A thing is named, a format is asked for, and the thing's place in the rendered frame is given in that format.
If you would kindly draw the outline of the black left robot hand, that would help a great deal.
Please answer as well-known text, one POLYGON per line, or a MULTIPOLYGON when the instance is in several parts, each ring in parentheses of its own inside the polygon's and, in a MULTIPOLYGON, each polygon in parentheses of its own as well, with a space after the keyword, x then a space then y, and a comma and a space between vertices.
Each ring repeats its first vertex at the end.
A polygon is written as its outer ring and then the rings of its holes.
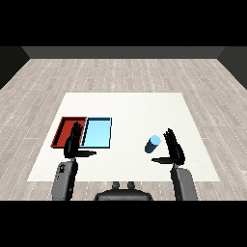
POLYGON ((76 122, 73 124, 70 132, 70 136, 66 140, 64 146, 64 156, 65 158, 75 158, 75 157, 90 157, 91 155, 95 155, 95 151, 80 151, 79 144, 81 138, 83 126, 76 122))

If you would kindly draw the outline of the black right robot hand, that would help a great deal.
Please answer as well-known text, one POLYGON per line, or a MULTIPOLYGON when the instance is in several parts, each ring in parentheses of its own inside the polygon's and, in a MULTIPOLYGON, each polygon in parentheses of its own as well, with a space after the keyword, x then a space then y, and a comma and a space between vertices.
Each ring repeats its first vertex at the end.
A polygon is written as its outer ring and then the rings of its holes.
POLYGON ((152 161, 159 164, 176 164, 178 166, 183 165, 185 162, 185 155, 181 145, 177 141, 174 131, 169 128, 163 136, 167 144, 169 156, 153 158, 152 161))

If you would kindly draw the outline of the red shallow open box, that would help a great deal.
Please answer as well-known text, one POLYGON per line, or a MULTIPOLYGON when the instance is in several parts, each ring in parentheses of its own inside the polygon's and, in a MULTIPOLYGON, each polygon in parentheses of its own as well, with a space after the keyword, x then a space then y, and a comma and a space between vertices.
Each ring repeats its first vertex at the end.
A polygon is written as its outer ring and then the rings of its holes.
POLYGON ((71 129, 74 123, 79 123, 82 127, 85 127, 86 117, 63 117, 55 132, 51 148, 62 149, 65 146, 66 140, 70 136, 71 129))

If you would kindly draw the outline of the small blue can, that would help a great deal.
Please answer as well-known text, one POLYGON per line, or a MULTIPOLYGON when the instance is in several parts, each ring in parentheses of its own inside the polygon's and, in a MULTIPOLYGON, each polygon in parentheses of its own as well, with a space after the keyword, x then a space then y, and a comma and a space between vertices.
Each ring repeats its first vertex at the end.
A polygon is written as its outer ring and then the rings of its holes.
POLYGON ((160 138, 157 135, 152 135, 152 137, 145 145, 145 152, 152 153, 159 146, 160 143, 160 138))

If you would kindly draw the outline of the light blue shallow open box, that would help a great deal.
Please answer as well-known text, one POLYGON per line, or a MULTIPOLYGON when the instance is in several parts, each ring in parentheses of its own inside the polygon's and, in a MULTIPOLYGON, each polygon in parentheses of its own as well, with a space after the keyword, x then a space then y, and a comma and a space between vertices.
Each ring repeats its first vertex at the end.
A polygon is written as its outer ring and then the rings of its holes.
POLYGON ((109 149, 112 119, 110 117, 90 117, 86 121, 80 144, 81 149, 109 149))

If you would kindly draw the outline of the dark grey robot body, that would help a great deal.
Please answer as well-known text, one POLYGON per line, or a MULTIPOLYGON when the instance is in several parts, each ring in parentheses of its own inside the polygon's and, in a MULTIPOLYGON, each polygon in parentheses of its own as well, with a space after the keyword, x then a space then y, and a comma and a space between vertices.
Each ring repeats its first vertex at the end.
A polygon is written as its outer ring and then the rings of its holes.
POLYGON ((96 194, 95 201, 152 201, 152 196, 137 190, 133 181, 127 183, 126 189, 121 189, 120 183, 114 181, 110 190, 96 194))

